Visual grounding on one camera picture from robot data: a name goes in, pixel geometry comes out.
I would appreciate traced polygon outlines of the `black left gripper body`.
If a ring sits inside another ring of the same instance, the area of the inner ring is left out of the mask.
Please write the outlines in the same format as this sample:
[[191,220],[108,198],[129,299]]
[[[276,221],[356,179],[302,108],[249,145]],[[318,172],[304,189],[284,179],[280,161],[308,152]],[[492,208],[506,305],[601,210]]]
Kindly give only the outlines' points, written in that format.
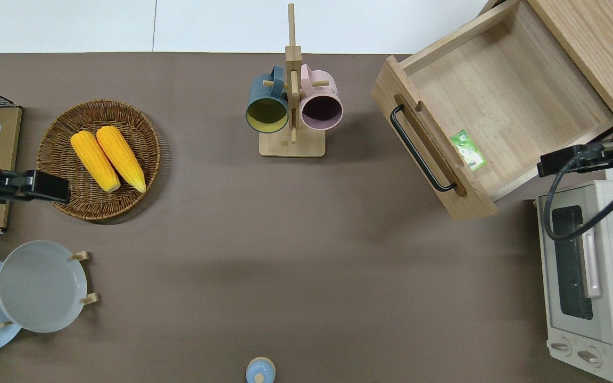
[[32,201],[33,199],[62,205],[70,204],[70,182],[39,170],[2,171],[0,204],[8,201]]

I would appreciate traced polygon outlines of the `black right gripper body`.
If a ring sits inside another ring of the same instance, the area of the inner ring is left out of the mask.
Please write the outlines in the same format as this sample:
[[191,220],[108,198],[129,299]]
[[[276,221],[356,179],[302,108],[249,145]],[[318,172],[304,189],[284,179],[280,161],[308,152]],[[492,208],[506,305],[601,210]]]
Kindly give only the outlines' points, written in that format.
[[598,143],[572,145],[552,153],[542,155],[537,164],[538,177],[560,173],[589,173],[613,168],[613,159],[603,154],[603,146]]

